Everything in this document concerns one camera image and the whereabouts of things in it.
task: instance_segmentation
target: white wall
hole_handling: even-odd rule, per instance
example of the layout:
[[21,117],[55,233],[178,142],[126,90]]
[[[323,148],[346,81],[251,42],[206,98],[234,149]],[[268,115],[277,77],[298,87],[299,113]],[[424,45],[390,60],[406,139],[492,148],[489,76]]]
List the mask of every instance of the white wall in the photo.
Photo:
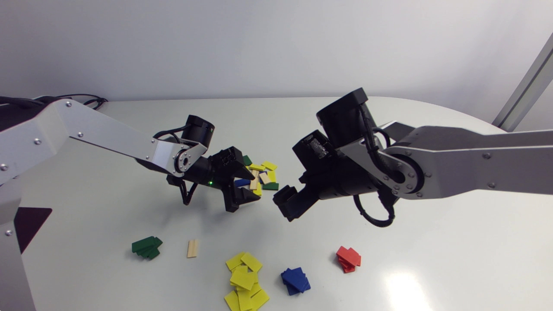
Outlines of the white wall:
[[491,122],[551,0],[2,0],[0,94],[110,100],[369,95]]

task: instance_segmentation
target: red block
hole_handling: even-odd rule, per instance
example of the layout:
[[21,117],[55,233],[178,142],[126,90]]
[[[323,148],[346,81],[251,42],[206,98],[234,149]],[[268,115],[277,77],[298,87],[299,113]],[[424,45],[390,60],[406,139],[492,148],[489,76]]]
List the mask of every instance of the red block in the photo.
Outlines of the red block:
[[348,250],[345,247],[340,246],[340,249],[336,252],[336,255],[351,265],[361,266],[361,256],[351,247]]

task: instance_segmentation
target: black cable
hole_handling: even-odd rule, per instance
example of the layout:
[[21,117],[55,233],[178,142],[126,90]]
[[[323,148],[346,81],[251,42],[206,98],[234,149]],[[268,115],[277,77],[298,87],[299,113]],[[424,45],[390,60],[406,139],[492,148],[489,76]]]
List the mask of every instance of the black cable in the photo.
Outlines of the black cable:
[[384,139],[386,140],[386,148],[390,147],[392,141],[390,140],[390,135],[388,135],[388,133],[386,133],[383,129],[379,127],[373,127],[373,132],[382,134],[382,136],[384,136]]
[[386,209],[386,211],[388,211],[388,219],[380,220],[380,219],[372,218],[371,216],[369,216],[369,214],[367,214],[367,212],[363,208],[363,205],[361,205],[361,201],[359,200],[358,194],[353,196],[353,201],[355,202],[355,206],[357,207],[361,215],[365,217],[365,219],[368,222],[370,222],[371,224],[377,227],[381,227],[381,228],[387,227],[391,225],[392,222],[394,221],[394,218],[395,218],[394,205],[384,205],[384,208]]
[[83,103],[83,105],[85,106],[88,106],[90,105],[91,103],[94,103],[96,102],[96,106],[94,106],[92,109],[94,110],[98,110],[104,103],[108,102],[107,99],[103,98],[103,97],[100,97],[98,95],[93,95],[93,94],[85,94],[85,93],[82,93],[82,94],[65,94],[65,95],[60,95],[60,96],[56,96],[56,97],[59,97],[59,98],[71,98],[73,96],[88,96],[88,97],[94,97],[94,99],[91,99],[91,100],[88,100],[86,102]]

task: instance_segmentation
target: wooden block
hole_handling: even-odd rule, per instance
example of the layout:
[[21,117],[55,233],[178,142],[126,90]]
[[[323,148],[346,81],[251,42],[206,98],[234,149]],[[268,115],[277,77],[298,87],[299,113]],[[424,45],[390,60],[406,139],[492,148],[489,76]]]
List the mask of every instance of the wooden block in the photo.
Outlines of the wooden block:
[[252,308],[252,296],[249,295],[249,291],[239,289],[237,292],[240,311],[250,310]]
[[274,171],[270,170],[267,172],[267,176],[269,177],[269,179],[271,180],[272,183],[276,183],[277,181],[277,175],[275,174]]
[[250,190],[256,190],[257,189],[257,177],[259,176],[259,171],[258,170],[253,170],[252,171],[252,175],[253,175],[253,180],[249,183],[249,189]]
[[260,290],[252,297],[252,307],[254,310],[261,308],[267,301],[269,301],[269,295],[264,290]]
[[256,194],[256,195],[261,196],[261,183],[260,182],[257,182],[257,187],[253,190],[253,193]]
[[240,259],[242,258],[242,256],[244,256],[244,254],[245,252],[240,252],[236,256],[232,257],[231,259],[225,262],[230,271],[232,271],[234,268],[242,264],[242,261]]
[[263,165],[264,167],[266,167],[269,170],[276,170],[277,169],[277,166],[274,165],[273,163],[269,162],[269,161],[265,161],[261,165]]
[[253,272],[258,272],[261,267],[263,267],[263,264],[257,260],[257,258],[253,257],[250,253],[245,253],[240,260],[248,266]]
[[269,178],[269,176],[267,176],[267,173],[261,173],[259,175],[259,179],[261,179],[261,182],[263,184],[269,184],[271,183],[271,179]]
[[188,241],[188,253],[186,254],[186,258],[194,258],[198,256],[198,239],[190,240]]
[[249,168],[253,170],[265,170],[265,167],[263,165],[256,165],[256,164],[250,164]]
[[231,291],[225,296],[225,301],[231,311],[240,311],[240,305],[238,303],[238,294],[235,291]]

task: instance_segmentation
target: yellow block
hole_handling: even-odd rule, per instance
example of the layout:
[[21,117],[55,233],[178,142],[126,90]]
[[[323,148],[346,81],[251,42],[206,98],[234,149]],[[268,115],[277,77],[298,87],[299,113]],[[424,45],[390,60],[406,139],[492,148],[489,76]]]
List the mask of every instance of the yellow block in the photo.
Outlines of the yellow block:
[[258,272],[261,267],[263,267],[263,264],[257,260],[257,258],[253,257],[250,253],[245,253],[240,260],[248,266],[253,272]]
[[269,176],[269,179],[271,180],[272,183],[276,183],[277,181],[277,175],[275,174],[274,171],[270,170],[267,172],[267,176]]
[[263,304],[269,301],[269,295],[264,290],[260,290],[257,294],[252,297],[252,306],[253,310],[261,308]]
[[259,285],[259,283],[253,283],[252,290],[249,291],[249,296],[253,297],[255,294],[257,294],[261,290],[262,290],[262,288]]
[[249,291],[238,290],[238,305],[240,306],[240,311],[252,308],[252,297],[249,295]]
[[253,193],[255,193],[255,194],[261,196],[261,183],[260,183],[260,182],[257,182],[257,187],[256,187],[255,190],[253,190]]
[[232,257],[231,259],[226,261],[227,267],[230,271],[232,271],[234,268],[240,266],[242,264],[242,261],[240,260],[242,256],[244,256],[245,252],[241,252],[237,254],[236,256]]
[[265,167],[263,165],[256,165],[256,164],[250,165],[249,168],[254,170],[265,170]]
[[238,303],[238,294],[235,291],[231,291],[225,296],[225,301],[231,311],[240,311],[240,304]]
[[269,161],[265,161],[261,165],[268,168],[269,170],[276,170],[277,169],[277,166],[274,165],[273,163],[269,162]]
[[244,273],[242,271],[234,271],[234,273],[232,273],[231,282],[248,291],[252,290],[254,281],[255,275],[252,273]]

